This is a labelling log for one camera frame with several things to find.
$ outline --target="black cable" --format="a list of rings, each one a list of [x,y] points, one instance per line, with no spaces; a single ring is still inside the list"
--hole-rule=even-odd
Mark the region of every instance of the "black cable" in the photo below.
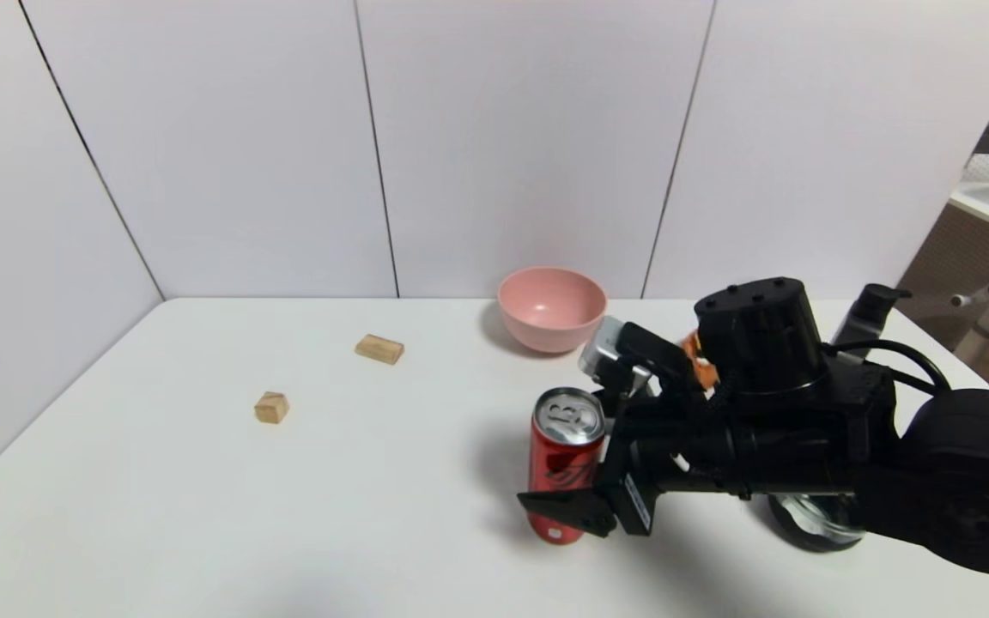
[[[949,381],[945,378],[945,374],[941,373],[941,369],[937,368],[937,365],[933,364],[933,360],[926,359],[925,355],[922,355],[917,349],[911,348],[910,345],[899,343],[898,341],[888,341],[884,339],[874,339],[870,341],[856,341],[852,343],[843,343],[840,345],[828,345],[829,351],[832,352],[849,352],[851,349],[887,349],[889,352],[895,352],[896,354],[901,354],[906,356],[911,361],[914,361],[915,365],[922,368],[925,375],[930,376],[933,380],[933,386],[937,392],[945,392],[953,390],[953,387],[949,385]],[[906,380],[902,380],[903,384],[908,384],[910,386],[915,386]]]
[[[865,364],[876,365],[876,367],[883,367],[888,369],[888,371],[891,371],[891,378],[894,379],[895,382],[906,384],[907,386],[910,386],[911,388],[914,388],[917,391],[925,392],[926,395],[937,395],[937,387],[930,384],[929,382],[925,382],[925,380],[923,379],[918,379],[918,377],[914,377],[910,374],[900,372],[899,369],[884,367],[882,364],[874,363],[874,361],[871,360],[865,360]]]

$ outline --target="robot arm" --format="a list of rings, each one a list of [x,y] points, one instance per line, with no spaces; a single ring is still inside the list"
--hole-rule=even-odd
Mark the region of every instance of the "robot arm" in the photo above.
[[[683,350],[607,318],[580,366],[613,419],[591,488],[519,494],[529,512],[607,536],[651,535],[666,492],[854,495],[864,528],[989,573],[989,391],[951,391],[819,339],[804,285],[730,286],[695,307],[721,383],[706,396]],[[848,348],[910,348],[857,342]],[[648,395],[646,375],[659,378]],[[900,438],[895,384],[934,397]]]

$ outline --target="white wall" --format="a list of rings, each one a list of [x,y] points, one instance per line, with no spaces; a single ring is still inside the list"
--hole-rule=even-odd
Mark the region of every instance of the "white wall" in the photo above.
[[[27,0],[161,289],[395,296],[352,0]]]
[[[158,302],[19,5],[0,0],[0,452]]]
[[[639,297],[711,0],[360,0],[404,297]]]
[[[719,0],[646,296],[899,281],[989,119],[989,0]]]

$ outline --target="orange object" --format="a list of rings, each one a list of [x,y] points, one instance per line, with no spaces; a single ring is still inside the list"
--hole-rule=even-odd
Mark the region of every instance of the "orange object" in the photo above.
[[[694,373],[697,374],[697,382],[701,383],[704,391],[715,388],[719,384],[719,373],[715,371],[715,365],[704,357],[700,348],[700,337],[697,331],[689,333],[689,336],[682,339],[682,349],[686,351],[686,356],[694,364]]]

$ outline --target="wooden block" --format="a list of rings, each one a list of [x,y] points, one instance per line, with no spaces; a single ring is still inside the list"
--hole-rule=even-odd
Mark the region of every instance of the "wooden block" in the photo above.
[[[261,422],[271,422],[274,425],[285,420],[287,413],[288,399],[280,392],[266,392],[254,406],[254,415]]]
[[[361,356],[368,356],[374,361],[395,365],[399,357],[403,355],[403,344],[382,339],[382,337],[374,334],[366,334],[365,339],[357,343],[354,352]]]

